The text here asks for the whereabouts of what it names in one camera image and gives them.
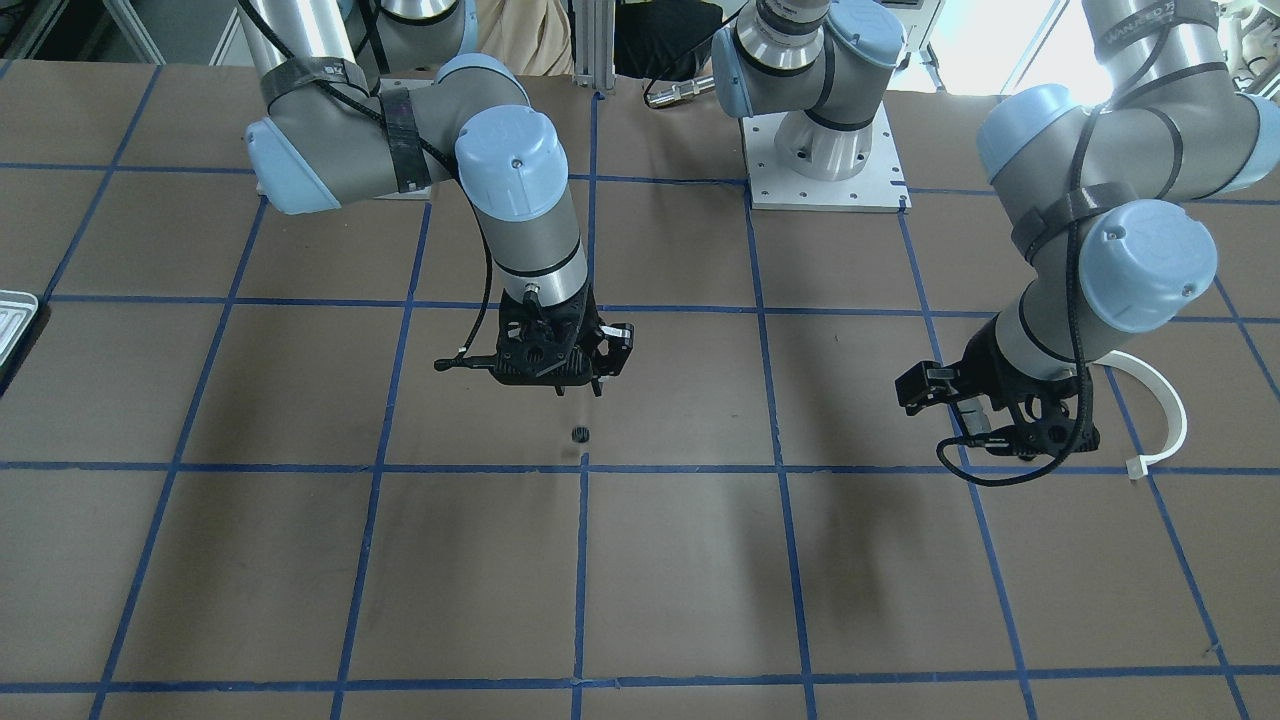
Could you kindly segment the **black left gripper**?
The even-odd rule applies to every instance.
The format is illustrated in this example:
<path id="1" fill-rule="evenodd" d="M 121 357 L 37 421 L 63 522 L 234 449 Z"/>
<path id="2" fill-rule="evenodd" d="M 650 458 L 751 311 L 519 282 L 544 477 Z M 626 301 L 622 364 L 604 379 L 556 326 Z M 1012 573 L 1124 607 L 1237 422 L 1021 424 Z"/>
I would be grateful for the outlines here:
<path id="1" fill-rule="evenodd" d="M 1016 369 L 998 348 L 996 319 L 968 342 L 957 365 L 918 363 L 893 383 L 899 406 L 915 416 L 946 405 L 961 429 L 963 443 L 1027 461 L 1065 457 L 1100 447 L 1092 416 L 1092 382 L 1073 370 L 1050 379 Z"/>

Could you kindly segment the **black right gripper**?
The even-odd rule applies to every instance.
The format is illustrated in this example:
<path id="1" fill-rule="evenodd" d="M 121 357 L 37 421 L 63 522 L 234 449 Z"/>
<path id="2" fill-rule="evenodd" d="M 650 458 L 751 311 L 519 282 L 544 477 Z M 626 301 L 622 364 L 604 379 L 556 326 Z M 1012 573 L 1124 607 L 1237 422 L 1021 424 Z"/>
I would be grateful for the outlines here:
<path id="1" fill-rule="evenodd" d="M 634 351 L 634 324 L 602 324 L 590 284 L 550 307 L 503 293 L 499 323 L 488 372 L 506 386 L 591 384 L 599 398 L 602 383 L 618 377 Z"/>

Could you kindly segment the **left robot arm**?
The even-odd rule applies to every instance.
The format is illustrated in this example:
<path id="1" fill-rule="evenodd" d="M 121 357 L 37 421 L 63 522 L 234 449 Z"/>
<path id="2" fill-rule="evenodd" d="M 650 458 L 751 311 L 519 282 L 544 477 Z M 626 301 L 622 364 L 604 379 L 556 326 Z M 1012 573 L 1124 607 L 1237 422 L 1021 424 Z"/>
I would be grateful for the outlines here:
<path id="1" fill-rule="evenodd" d="M 1033 459 L 1098 447 L 1089 366 L 1198 299 L 1219 252 L 1185 201 L 1277 167 L 1277 105 L 1240 92 L 1215 1 L 1087 1 L 1114 90 L 1085 109 L 1060 85 L 1000 102 L 977 133 L 986 176 L 1034 268 L 948 366 L 896 379 L 908 415 L 946 405 L 951 445 Z"/>

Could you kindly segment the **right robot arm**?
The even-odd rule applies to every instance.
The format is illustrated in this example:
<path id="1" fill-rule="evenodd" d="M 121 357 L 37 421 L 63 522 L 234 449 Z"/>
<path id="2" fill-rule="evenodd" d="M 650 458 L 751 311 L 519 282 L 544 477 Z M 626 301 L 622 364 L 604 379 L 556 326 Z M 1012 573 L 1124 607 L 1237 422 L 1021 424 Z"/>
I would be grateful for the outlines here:
<path id="1" fill-rule="evenodd" d="M 618 375 L 634 328 L 598 315 L 566 151 L 516 76 L 477 50 L 471 1 L 242 1 L 268 114 L 244 132 L 262 193 L 328 211 L 456 181 L 499 281 L 495 351 L 447 372 L 562 395 Z"/>

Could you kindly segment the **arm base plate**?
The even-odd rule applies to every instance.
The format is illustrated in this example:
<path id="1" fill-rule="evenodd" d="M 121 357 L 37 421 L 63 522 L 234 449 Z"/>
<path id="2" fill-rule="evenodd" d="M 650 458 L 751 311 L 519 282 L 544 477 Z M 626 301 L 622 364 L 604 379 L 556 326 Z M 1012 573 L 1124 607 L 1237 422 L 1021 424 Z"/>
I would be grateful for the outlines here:
<path id="1" fill-rule="evenodd" d="M 884 105 L 842 132 L 803 111 L 740 120 L 751 205 L 776 211 L 896 213 L 913 206 Z"/>

